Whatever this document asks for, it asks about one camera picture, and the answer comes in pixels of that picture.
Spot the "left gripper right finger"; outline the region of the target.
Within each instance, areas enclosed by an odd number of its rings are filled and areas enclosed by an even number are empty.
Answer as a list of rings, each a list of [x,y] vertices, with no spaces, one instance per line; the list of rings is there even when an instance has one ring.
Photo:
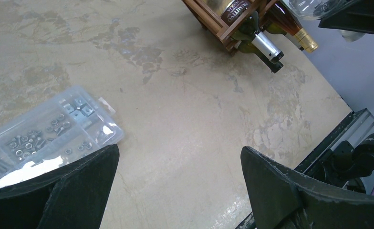
[[[374,196],[335,187],[252,147],[240,154],[259,229],[374,229]]]

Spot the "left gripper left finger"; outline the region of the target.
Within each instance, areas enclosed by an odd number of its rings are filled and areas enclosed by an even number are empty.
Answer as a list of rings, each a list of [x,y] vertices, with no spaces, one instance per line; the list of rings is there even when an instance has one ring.
[[[0,189],[0,229],[97,229],[120,158],[108,145],[75,162]]]

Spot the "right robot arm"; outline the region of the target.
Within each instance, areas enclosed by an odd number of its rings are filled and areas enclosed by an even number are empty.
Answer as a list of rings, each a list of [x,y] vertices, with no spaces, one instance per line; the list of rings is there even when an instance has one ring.
[[[335,6],[336,10],[320,19],[319,28],[338,30],[350,42],[374,34],[374,0],[345,0]],[[374,171],[374,133],[357,146],[342,141],[321,166],[325,180],[332,184],[369,177]]]

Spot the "clear glass bottle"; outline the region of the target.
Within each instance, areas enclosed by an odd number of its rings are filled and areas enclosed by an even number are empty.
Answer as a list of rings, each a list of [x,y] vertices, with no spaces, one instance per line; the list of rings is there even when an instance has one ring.
[[[282,0],[297,17],[307,21],[321,20],[344,7],[348,0]]]

